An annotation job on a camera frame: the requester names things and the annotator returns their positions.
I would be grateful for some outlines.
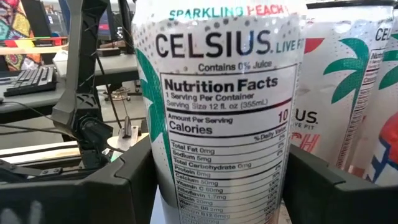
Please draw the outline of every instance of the palm tree graphic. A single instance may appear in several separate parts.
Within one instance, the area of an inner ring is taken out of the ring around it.
[[[146,56],[138,49],[136,49],[136,56],[147,79],[146,81],[141,79],[143,95],[152,102],[148,107],[150,140],[151,142],[154,142],[160,134],[162,135],[170,171],[172,176],[174,176],[172,172],[169,135],[167,134],[166,129],[165,110],[160,80]]]
[[[354,71],[353,73],[349,74],[343,81],[341,81],[341,83],[336,87],[333,96],[331,97],[331,103],[333,104],[341,100],[354,90],[354,99],[351,107],[352,114],[356,100],[358,99],[359,89],[362,85],[362,80],[366,71],[366,67],[368,65],[369,49],[365,42],[363,42],[363,40],[356,38],[342,39],[340,40],[340,42],[351,48],[357,58],[343,58],[336,60],[329,64],[329,66],[327,66],[323,74],[327,75],[332,72],[338,72],[343,70]]]
[[[392,38],[398,40],[398,34],[392,34]],[[390,50],[384,53],[383,62],[398,61],[398,50]],[[398,82],[398,66],[389,70],[380,81],[379,90],[392,86]]]

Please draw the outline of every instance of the energy drink can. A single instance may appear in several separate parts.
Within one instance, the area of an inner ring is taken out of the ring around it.
[[[292,143],[337,167],[345,165],[376,81],[391,32],[393,4],[307,4]]]
[[[394,10],[395,20],[398,10]],[[384,53],[375,90],[361,126],[352,170],[379,185],[398,184],[398,22]]]
[[[167,223],[277,223],[306,10],[296,0],[137,2]]]

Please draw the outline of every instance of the computer keyboard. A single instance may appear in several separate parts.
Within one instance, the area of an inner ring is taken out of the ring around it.
[[[41,91],[55,90],[54,67],[41,67],[35,70],[23,70],[4,92],[4,96],[17,96]]]

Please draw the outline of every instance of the gray desk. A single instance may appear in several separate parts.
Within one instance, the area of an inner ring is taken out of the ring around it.
[[[135,55],[100,57],[99,59],[101,60],[105,75],[102,75],[100,66],[96,63],[96,85],[122,83],[139,79]],[[53,62],[60,76],[66,78],[68,62],[66,60]]]
[[[61,80],[61,78],[58,78],[57,80],[60,81],[57,83],[57,89],[55,91],[45,91],[42,93],[32,93],[10,97],[4,97],[3,95],[3,93],[6,91],[7,85],[0,85],[0,97],[3,97],[4,101],[23,103],[45,115],[48,115],[51,114],[53,106],[57,104],[63,91],[65,90],[64,81]],[[34,111],[16,103],[5,103],[0,105],[0,124],[22,121],[39,116],[40,115]]]

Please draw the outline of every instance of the can lid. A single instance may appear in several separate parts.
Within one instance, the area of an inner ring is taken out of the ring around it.
[[[308,9],[321,9],[328,7],[348,7],[348,6],[395,6],[396,0],[350,0],[350,1],[325,1],[308,3]]]

